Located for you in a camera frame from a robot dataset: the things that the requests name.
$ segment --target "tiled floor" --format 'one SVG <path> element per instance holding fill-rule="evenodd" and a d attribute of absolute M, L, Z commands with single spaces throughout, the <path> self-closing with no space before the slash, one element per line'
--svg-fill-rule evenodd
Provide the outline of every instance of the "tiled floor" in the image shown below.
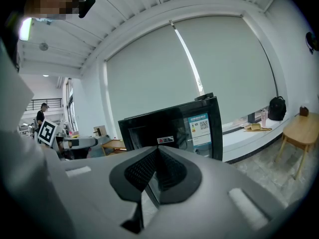
<path fill-rule="evenodd" d="M 311 150 L 306 159 L 301 174 L 295 176 L 303 151 L 287 143 L 281 160 L 274 160 L 281 147 L 279 139 L 256 155 L 233 164 L 239 171 L 271 192 L 284 206 L 302 198 L 307 192 L 314 173 L 318 169 L 318 147 Z"/>

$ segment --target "wooden stool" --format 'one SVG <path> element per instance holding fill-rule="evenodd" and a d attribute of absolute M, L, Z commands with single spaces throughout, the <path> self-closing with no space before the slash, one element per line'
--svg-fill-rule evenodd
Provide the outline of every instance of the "wooden stool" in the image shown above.
<path fill-rule="evenodd" d="M 288 126 L 284 128 L 283 132 L 283 144 L 281 145 L 278 156 L 275 162 L 278 162 L 283 154 L 286 142 L 304 150 L 301 163 L 299 165 L 295 179 L 300 175 L 300 171 L 304 165 L 306 154 L 309 149 L 315 144 L 319 135 L 319 115 L 314 113 L 309 113 L 307 117 L 296 116 L 289 123 Z"/>

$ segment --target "roller blind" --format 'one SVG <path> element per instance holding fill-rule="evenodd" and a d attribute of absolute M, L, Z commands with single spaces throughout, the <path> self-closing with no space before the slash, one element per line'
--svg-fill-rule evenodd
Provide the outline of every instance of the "roller blind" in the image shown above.
<path fill-rule="evenodd" d="M 205 93 L 213 92 L 218 98 L 222 123 L 254 113 L 276 96 L 266 54 L 242 18 L 201 17 L 175 26 L 193 57 Z"/>
<path fill-rule="evenodd" d="M 172 26 L 134 41 L 107 61 L 110 103 L 118 121 L 194 101 L 198 89 Z"/>

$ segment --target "person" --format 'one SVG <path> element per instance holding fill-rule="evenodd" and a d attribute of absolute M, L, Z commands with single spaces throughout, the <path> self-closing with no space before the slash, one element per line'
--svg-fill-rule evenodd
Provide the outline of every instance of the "person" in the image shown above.
<path fill-rule="evenodd" d="M 37 133 L 39 133 L 39 130 L 41 128 L 41 125 L 44 121 L 44 112 L 48 109 L 48 105 L 46 103 L 43 103 L 41 105 L 41 110 L 38 111 L 37 115 L 36 115 L 36 121 L 39 125 L 39 128 L 37 129 Z"/>

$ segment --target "sticker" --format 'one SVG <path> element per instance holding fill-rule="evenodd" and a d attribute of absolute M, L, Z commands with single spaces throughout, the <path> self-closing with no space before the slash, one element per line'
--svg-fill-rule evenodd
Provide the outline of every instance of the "sticker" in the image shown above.
<path fill-rule="evenodd" d="M 190 117 L 188 122 L 194 147 L 211 143 L 208 114 Z"/>
<path fill-rule="evenodd" d="M 57 124 L 55 124 L 47 119 L 44 119 L 44 121 L 42 122 L 41 128 L 40 128 L 40 131 L 39 131 L 38 139 L 43 141 L 44 143 L 52 146 L 57 127 L 58 127 Z"/>
<path fill-rule="evenodd" d="M 173 141 L 174 141 L 173 136 L 158 138 L 158 144 L 168 143 L 168 142 L 173 142 Z"/>

